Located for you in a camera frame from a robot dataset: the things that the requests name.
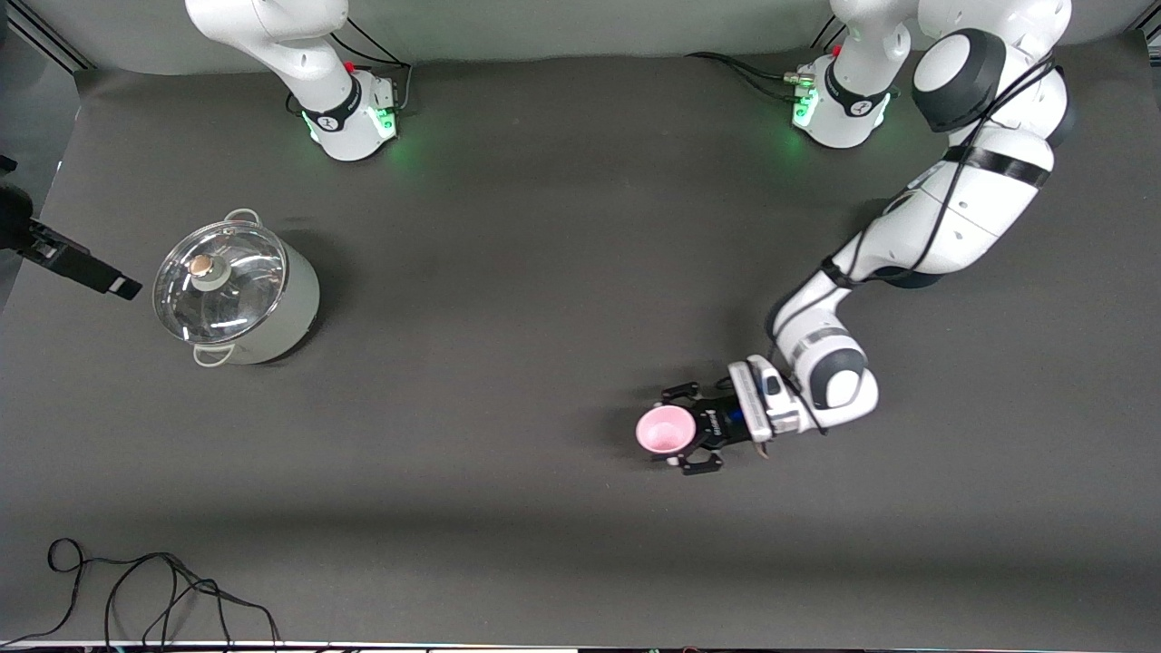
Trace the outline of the glass pot lid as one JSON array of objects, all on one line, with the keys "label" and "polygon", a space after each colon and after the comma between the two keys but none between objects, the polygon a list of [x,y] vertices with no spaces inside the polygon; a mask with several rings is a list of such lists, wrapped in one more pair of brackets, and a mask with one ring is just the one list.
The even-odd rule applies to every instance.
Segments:
[{"label": "glass pot lid", "polygon": [[282,241],[255,211],[232,211],[186,236],[163,258],[152,289],[156,315],[179,340],[219,346],[272,313],[287,277]]}]

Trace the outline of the pale green cooking pot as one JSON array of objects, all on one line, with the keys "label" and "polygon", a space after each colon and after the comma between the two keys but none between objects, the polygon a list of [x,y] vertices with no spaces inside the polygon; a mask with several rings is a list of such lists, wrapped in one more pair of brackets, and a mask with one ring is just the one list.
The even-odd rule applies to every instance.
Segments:
[{"label": "pale green cooking pot", "polygon": [[307,257],[301,254],[297,249],[291,247],[282,237],[277,236],[277,238],[282,241],[288,252],[288,277],[282,295],[277,299],[277,304],[252,330],[233,340],[219,344],[219,346],[192,346],[183,342],[186,346],[192,346],[192,359],[200,367],[215,368],[225,365],[248,366],[268,363],[284,356],[307,337],[308,330],[317,317],[320,303],[320,286],[317,273]]}]

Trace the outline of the pink plastic cup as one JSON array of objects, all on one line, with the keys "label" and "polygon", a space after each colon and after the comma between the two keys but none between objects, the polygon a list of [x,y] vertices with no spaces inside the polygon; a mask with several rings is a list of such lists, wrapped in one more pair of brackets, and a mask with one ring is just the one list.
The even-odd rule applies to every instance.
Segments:
[{"label": "pink plastic cup", "polygon": [[699,435],[695,418],[684,406],[657,404],[639,418],[639,446],[654,455],[677,455]]}]

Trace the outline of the aluminium frame rail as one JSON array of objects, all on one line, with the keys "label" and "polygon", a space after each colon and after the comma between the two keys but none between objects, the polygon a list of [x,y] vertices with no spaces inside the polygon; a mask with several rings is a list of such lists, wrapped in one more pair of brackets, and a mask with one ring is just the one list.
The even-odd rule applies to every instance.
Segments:
[{"label": "aluminium frame rail", "polygon": [[45,17],[41,17],[28,1],[0,0],[0,14],[8,33],[16,34],[21,41],[68,74],[98,69],[95,62],[71,45],[53,26],[49,26]]}]

